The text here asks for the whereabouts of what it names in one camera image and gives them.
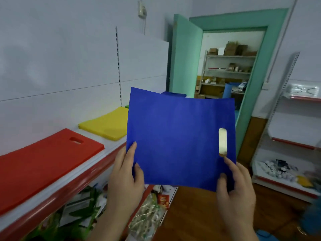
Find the person's right hand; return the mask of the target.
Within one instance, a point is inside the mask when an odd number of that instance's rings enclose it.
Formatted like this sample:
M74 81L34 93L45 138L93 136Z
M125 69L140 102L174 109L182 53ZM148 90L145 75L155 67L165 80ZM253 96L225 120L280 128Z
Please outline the person's right hand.
M217 198L220 215L227 228L253 227L256 204L255 190L250 173L240 163L224 157L224 162L232 172L234 190L229 198Z

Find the blue non-woven bag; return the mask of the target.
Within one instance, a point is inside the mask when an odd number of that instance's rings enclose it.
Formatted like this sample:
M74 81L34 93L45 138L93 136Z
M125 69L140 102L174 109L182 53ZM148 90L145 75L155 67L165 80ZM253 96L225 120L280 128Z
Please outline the blue non-woven bag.
M232 172L219 155L220 128L227 131L227 158L236 163L233 98L184 98L131 88L126 150L137 143L134 164L143 170L145 184L216 192L224 173L232 191Z

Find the person's right forearm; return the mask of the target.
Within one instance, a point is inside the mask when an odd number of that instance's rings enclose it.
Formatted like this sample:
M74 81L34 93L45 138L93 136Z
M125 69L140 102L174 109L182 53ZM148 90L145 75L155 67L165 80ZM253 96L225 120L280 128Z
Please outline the person's right forearm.
M231 241L259 241L252 226L227 228L227 230Z

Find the person's left forearm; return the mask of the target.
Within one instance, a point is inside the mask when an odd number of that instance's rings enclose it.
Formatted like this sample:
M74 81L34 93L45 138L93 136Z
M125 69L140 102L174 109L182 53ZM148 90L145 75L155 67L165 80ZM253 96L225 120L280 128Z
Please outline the person's left forearm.
M86 241L119 241L131 215L105 212Z

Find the clear snack bag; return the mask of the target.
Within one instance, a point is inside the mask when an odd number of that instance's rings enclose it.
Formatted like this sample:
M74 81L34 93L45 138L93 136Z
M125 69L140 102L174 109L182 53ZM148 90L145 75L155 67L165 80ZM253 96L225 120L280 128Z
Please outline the clear snack bag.
M158 204L156 194L150 193L129 224L131 237L135 241L152 241L165 212L166 207Z

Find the group of small white items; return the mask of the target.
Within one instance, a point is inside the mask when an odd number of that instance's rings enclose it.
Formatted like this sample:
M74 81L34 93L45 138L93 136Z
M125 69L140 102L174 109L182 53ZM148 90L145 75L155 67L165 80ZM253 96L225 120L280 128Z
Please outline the group of small white items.
M298 168L284 160L266 160L258 162L260 168L269 176L284 179L288 182L296 182L298 176Z

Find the yellow packet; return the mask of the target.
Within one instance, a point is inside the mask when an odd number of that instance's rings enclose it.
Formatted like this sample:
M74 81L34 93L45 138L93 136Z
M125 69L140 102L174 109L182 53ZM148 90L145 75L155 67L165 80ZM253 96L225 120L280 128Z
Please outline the yellow packet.
M311 188L314 187L313 184L311 183L311 181L310 181L308 178L306 178L305 176L298 175L298 176L296 177L296 182L297 182L300 186L302 186L302 187L304 187L304 188L311 189Z

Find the stack of blue bags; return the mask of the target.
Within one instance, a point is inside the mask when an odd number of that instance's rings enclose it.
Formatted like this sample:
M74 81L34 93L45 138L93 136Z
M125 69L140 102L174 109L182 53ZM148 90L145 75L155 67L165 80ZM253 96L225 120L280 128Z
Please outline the stack of blue bags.
M186 94L182 94L182 93L173 93L173 92L162 92L161 94L164 94L164 95L168 95L168 96L175 96L175 97L183 97L185 98L187 95Z

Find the blue barrel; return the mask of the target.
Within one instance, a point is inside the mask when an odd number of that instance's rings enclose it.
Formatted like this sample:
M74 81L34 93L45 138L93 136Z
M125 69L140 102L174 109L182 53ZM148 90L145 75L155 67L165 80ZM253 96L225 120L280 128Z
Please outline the blue barrel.
M224 87L224 92L222 95L223 99L231 98L232 88L235 86L235 83L226 83Z

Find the blurred blue object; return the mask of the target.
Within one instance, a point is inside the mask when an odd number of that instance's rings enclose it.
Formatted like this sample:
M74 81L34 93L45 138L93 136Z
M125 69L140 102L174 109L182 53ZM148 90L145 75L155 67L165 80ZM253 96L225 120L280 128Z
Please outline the blurred blue object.
M321 198L306 208L299 223L301 229L308 235L317 235L321 232Z

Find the stack of red bags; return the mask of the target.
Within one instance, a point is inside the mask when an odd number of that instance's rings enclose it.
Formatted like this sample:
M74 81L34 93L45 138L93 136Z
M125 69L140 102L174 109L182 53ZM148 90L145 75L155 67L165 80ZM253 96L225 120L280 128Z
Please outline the stack of red bags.
M104 149L102 143L63 129L0 156L0 215L19 206Z

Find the white shelf back panel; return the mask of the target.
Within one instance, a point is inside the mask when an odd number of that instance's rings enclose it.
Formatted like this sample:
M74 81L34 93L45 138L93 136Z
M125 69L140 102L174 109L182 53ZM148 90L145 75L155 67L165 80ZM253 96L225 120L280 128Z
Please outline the white shelf back panel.
M0 48L0 155L163 92L168 42L113 25L40 32Z

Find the grey metal storage rack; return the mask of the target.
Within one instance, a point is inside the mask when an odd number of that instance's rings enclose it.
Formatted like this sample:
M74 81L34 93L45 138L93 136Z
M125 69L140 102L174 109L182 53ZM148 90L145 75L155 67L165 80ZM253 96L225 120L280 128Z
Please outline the grey metal storage rack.
M222 98L226 83L249 82L257 51L247 51L245 56L210 56L207 52L205 50L203 62L199 66L195 97Z

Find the green door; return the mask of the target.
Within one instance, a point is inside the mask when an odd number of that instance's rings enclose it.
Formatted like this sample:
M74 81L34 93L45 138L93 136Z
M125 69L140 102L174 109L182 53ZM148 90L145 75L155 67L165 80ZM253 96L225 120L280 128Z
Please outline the green door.
M194 98L203 30L180 14L173 22L169 91Z

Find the green door frame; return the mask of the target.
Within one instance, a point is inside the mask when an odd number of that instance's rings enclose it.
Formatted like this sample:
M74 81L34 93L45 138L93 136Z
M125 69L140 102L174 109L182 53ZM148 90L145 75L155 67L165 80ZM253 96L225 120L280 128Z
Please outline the green door frame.
M255 59L249 84L236 122L236 156L239 155L252 112L259 97L267 70L289 8L235 12L191 17L189 20L203 31L265 28L265 35Z

